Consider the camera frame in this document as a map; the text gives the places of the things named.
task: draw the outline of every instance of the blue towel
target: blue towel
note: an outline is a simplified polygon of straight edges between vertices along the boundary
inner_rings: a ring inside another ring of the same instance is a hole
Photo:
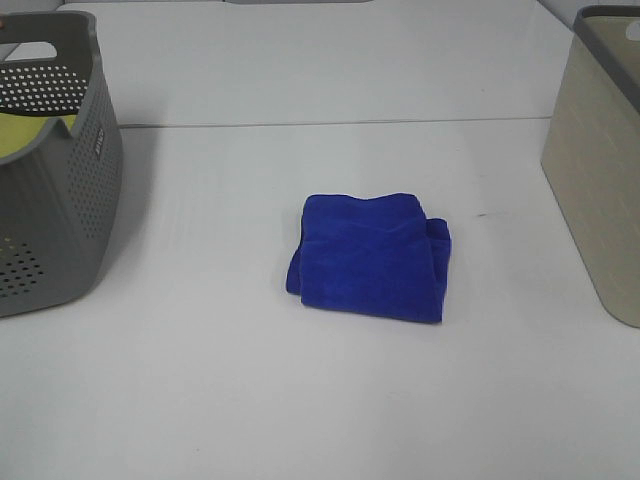
[[[311,307],[438,323],[450,255],[447,223],[413,195],[312,195],[286,288]]]

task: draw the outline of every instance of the basket handle hole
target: basket handle hole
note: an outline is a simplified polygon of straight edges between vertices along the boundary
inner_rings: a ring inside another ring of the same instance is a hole
[[[18,45],[7,60],[53,60],[57,56],[56,47],[49,42],[29,42]]]

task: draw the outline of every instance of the beige storage bin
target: beige storage bin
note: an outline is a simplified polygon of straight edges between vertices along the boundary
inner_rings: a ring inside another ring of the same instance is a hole
[[[542,166],[602,304],[640,327],[640,8],[574,29]]]

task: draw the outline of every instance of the storage bin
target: storage bin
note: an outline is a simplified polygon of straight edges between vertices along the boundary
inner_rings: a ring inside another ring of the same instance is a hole
[[[578,13],[542,166],[604,307],[640,326],[640,8]]]
[[[118,202],[122,141],[93,16],[0,20],[0,43],[48,42],[57,51],[50,59],[0,62],[2,317],[91,288]]]

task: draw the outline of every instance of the gray basket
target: gray basket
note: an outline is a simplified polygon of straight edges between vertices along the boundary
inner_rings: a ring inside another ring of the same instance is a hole
[[[61,304],[93,285],[122,175],[122,139],[95,18],[3,16],[0,44],[48,42],[57,56],[0,62],[0,113],[49,118],[0,158],[0,317]],[[77,114],[71,130],[59,115]]]

